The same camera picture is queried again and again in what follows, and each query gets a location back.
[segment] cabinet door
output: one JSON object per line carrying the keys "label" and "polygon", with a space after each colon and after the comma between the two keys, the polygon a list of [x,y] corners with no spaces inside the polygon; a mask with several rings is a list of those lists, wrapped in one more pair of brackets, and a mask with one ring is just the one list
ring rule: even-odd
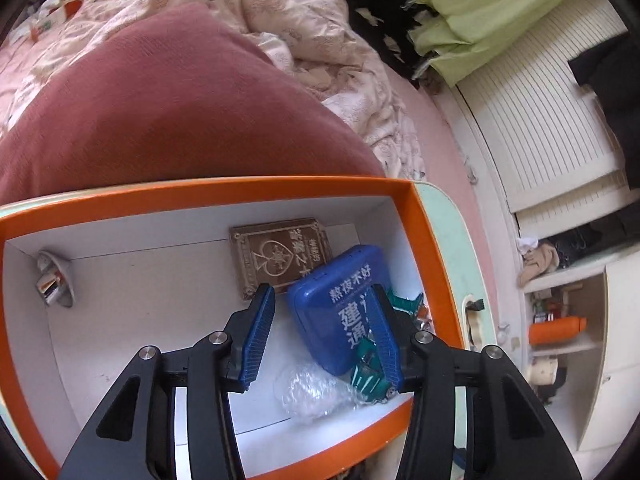
{"label": "cabinet door", "polygon": [[607,336],[604,371],[640,365],[640,251],[606,267]]}
{"label": "cabinet door", "polygon": [[640,366],[604,373],[578,451],[619,444],[640,412]]}

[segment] blue box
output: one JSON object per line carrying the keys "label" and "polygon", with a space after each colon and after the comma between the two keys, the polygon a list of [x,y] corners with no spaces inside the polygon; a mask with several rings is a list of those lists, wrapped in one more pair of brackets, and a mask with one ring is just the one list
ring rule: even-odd
{"label": "blue box", "polygon": [[356,348],[369,335],[365,292],[391,286],[382,250],[357,245],[289,287],[287,303],[312,357],[341,376],[356,363]]}

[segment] metal bolt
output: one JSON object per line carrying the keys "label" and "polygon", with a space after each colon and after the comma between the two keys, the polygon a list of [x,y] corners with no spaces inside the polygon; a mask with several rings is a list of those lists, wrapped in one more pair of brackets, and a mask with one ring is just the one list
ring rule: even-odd
{"label": "metal bolt", "polygon": [[209,341],[214,345],[222,345],[227,339],[228,336],[222,330],[218,330],[209,336]]}
{"label": "metal bolt", "polygon": [[491,359],[500,359],[504,355],[504,352],[502,351],[502,348],[500,348],[499,346],[488,345],[486,347],[486,354]]}
{"label": "metal bolt", "polygon": [[140,349],[140,352],[138,352],[138,355],[140,356],[141,359],[144,359],[145,361],[147,359],[151,359],[154,355],[156,355],[156,347],[145,346],[144,348]]}
{"label": "metal bolt", "polygon": [[415,340],[418,343],[426,345],[433,341],[433,334],[431,332],[427,332],[426,330],[420,330],[420,332],[415,333]]}

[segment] light green cloth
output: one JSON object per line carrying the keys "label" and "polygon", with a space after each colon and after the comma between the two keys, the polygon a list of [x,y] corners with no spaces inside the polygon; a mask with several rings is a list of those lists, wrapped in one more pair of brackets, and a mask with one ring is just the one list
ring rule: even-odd
{"label": "light green cloth", "polygon": [[500,54],[562,0],[414,0],[440,14],[410,32],[449,86]]}

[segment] red cushion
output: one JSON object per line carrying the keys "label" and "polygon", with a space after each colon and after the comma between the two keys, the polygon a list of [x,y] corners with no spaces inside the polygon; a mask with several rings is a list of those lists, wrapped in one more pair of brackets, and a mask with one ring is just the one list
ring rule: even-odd
{"label": "red cushion", "polygon": [[0,203],[204,176],[383,176],[370,148],[254,44],[187,4],[54,76],[0,140]]}

